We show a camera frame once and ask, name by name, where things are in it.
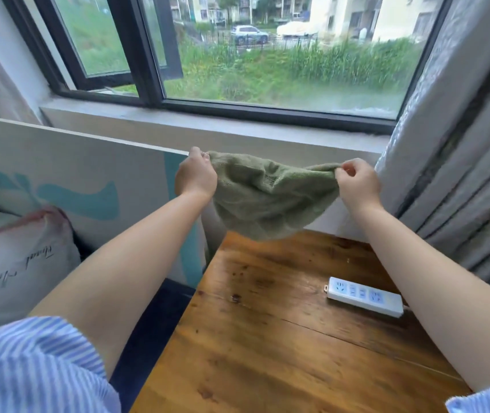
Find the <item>shirt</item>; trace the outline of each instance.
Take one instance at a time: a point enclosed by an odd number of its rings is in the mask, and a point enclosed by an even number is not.
[[[490,413],[490,388],[446,403],[449,413]],[[120,413],[93,345],[60,317],[0,327],[0,413]]]

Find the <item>white power strip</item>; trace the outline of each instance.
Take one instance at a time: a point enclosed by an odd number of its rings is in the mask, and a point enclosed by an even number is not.
[[[325,286],[327,297],[349,305],[357,305],[367,310],[400,317],[404,313],[404,303],[400,294],[391,293],[366,285],[351,283],[331,277]]]

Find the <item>towel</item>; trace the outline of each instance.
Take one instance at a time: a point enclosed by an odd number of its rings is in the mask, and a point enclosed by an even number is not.
[[[228,229],[255,241],[292,235],[338,197],[339,163],[296,168],[238,153],[208,154],[218,175],[218,215]]]

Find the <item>car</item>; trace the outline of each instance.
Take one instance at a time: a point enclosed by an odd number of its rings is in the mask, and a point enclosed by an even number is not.
[[[232,37],[238,45],[268,42],[268,33],[262,32],[254,26],[234,26],[232,27]]]
[[[290,21],[277,27],[277,37],[309,37],[317,33],[311,23],[303,21]]]

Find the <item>wooden table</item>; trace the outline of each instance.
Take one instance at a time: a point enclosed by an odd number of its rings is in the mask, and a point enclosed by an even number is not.
[[[330,301],[330,276],[398,292],[369,245],[229,233],[131,412],[443,412],[469,394],[413,314]]]

